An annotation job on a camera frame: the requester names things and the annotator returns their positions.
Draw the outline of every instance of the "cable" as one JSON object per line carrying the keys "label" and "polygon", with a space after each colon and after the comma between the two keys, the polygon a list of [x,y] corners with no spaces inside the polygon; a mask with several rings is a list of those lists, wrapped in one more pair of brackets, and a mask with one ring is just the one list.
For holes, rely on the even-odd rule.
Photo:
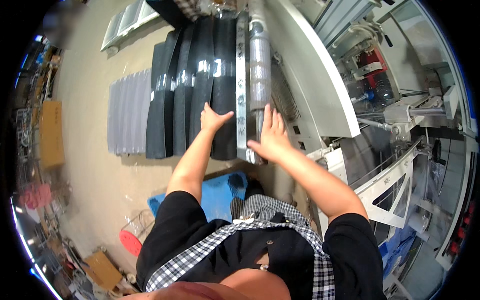
{"label": "cable", "polygon": [[445,164],[445,174],[444,174],[444,179],[442,180],[442,185],[440,186],[440,191],[438,192],[437,196],[440,196],[442,193],[442,188],[444,187],[444,182],[445,182],[445,177],[447,175],[447,168],[448,168],[448,160],[450,158],[450,147],[452,146],[452,139],[450,139],[450,144],[448,145],[448,156],[447,156],[447,163]]}

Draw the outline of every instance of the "plaid apron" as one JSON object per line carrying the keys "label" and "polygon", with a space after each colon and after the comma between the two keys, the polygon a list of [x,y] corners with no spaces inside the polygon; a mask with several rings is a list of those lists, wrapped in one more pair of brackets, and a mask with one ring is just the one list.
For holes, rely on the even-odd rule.
{"label": "plaid apron", "polygon": [[[223,226],[178,254],[152,274],[146,285],[146,291],[168,287],[238,230],[289,227],[302,235],[313,248],[312,299],[334,299],[335,284],[329,256],[323,252],[318,233],[312,230],[305,217],[295,207],[271,197],[253,195],[245,201],[235,198],[230,204],[230,211],[233,219],[240,216],[253,216],[254,220]],[[277,212],[284,214],[286,223],[267,221],[271,220]]]}

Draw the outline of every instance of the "wheel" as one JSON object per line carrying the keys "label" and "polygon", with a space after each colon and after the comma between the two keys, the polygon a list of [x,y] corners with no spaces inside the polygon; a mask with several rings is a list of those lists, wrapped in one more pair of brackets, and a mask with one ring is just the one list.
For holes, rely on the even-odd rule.
{"label": "wheel", "polygon": [[131,284],[134,284],[135,282],[137,282],[137,278],[136,278],[135,275],[133,275],[132,273],[128,273],[128,274],[127,274],[127,280],[128,280],[128,282],[130,282]]}
{"label": "wheel", "polygon": [[110,46],[107,48],[108,55],[115,55],[119,52],[119,48],[117,46]]}

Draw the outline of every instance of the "cardboard box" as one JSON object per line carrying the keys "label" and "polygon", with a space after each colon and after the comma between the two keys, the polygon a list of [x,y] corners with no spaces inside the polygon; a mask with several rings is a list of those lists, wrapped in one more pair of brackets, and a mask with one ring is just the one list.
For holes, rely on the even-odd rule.
{"label": "cardboard box", "polygon": [[40,162],[44,169],[65,163],[61,130],[61,102],[45,101],[40,113]]}
{"label": "cardboard box", "polygon": [[84,259],[87,266],[82,266],[82,269],[105,290],[113,290],[113,288],[123,278],[122,274],[110,262],[105,253],[97,251]]}
{"label": "cardboard box", "polygon": [[57,65],[60,64],[60,60],[61,60],[60,55],[52,55],[52,59],[50,59],[51,62],[53,62],[54,64],[57,64]]}

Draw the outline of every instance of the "left hand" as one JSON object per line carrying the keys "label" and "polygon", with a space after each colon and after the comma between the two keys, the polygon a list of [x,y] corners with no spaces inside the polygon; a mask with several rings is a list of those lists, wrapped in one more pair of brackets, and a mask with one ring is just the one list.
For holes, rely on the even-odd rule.
{"label": "left hand", "polygon": [[220,127],[222,127],[222,125],[233,116],[233,111],[229,111],[225,115],[219,115],[213,111],[208,105],[208,102],[205,102],[201,115],[200,121],[202,122],[202,130],[216,133],[218,129],[220,129]]}

